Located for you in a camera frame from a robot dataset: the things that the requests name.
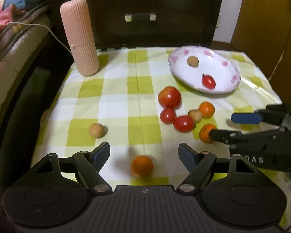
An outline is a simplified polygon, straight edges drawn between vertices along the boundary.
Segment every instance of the pink bottle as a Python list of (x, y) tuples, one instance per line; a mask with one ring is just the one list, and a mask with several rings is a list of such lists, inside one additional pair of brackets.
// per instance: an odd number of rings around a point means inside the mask
[(83, 76), (95, 74), (99, 61), (86, 0), (63, 3), (61, 19), (79, 73)]

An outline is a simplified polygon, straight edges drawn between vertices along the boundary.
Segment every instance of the white plate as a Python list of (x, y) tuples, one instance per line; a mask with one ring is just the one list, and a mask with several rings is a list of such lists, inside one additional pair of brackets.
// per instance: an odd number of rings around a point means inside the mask
[[(191, 67), (187, 59), (195, 56), (199, 60), (198, 67)], [(241, 76), (232, 63), (211, 49), (201, 46), (183, 46), (174, 50), (168, 59), (172, 73), (193, 89), (205, 93), (223, 94), (234, 91)], [(202, 75), (210, 75), (216, 82), (214, 89), (202, 84)]]

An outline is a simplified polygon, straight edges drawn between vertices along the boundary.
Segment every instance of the black robotic gripper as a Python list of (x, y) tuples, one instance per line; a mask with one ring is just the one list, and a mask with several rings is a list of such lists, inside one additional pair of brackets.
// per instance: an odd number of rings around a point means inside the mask
[[(4, 194), (8, 219), (24, 233), (280, 233), (282, 190), (239, 154), (220, 159), (185, 143), (179, 158), (190, 174), (174, 189), (117, 186), (99, 175), (110, 155), (103, 142), (71, 158), (46, 155)], [(78, 182), (64, 178), (75, 173)], [(227, 177), (211, 182), (214, 173)]]

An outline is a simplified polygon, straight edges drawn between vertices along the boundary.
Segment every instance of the red tomato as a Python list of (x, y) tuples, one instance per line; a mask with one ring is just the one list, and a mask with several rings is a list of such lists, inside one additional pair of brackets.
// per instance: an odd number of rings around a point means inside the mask
[(171, 108), (163, 109), (159, 117), (163, 123), (171, 124), (176, 118), (176, 112)]
[(214, 89), (216, 87), (216, 82), (210, 75), (203, 74), (202, 84), (205, 88)]
[(173, 126), (177, 131), (187, 133), (194, 128), (194, 120), (190, 116), (180, 116), (175, 119)]
[(158, 94), (158, 102), (163, 108), (177, 108), (181, 104), (181, 94), (178, 89), (168, 86)]

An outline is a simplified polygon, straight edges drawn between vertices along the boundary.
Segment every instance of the checkered tablecloth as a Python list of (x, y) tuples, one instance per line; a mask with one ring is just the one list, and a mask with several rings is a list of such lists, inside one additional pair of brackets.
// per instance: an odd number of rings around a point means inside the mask
[[(99, 53), (100, 70), (91, 77), (81, 76), (73, 64), (55, 99), (46, 121), (42, 124), (32, 164), (46, 154), (71, 157), (79, 151), (92, 151), (101, 142), (111, 147), (110, 158), (100, 171), (114, 188), (123, 185), (173, 184), (178, 186), (188, 171), (178, 158), (178, 146), (187, 143), (196, 151), (210, 151), (229, 158), (228, 146), (204, 144), (199, 130), (206, 123), (219, 129), (257, 132), (272, 128), (267, 124), (236, 125), (230, 120), (234, 112), (252, 112), (267, 104), (281, 103), (269, 82), (254, 63), (243, 53), (216, 51), (231, 60), (241, 73), (241, 83), (228, 95), (206, 95), (189, 88), (176, 79), (168, 65), (168, 55), (174, 48), (138, 48)], [(215, 114), (202, 120), (188, 134), (177, 132), (173, 125), (159, 119), (162, 107), (158, 93), (166, 86), (178, 88), (182, 106), (177, 115), (197, 109), (209, 101)], [(91, 138), (92, 123), (107, 126), (108, 133), (100, 139)], [(129, 166), (137, 155), (148, 155), (154, 162), (154, 172), (147, 180), (130, 175)], [(264, 171), (288, 195), (284, 174)], [(75, 179), (73, 174), (63, 174)], [(291, 223), (284, 216), (283, 226)]]

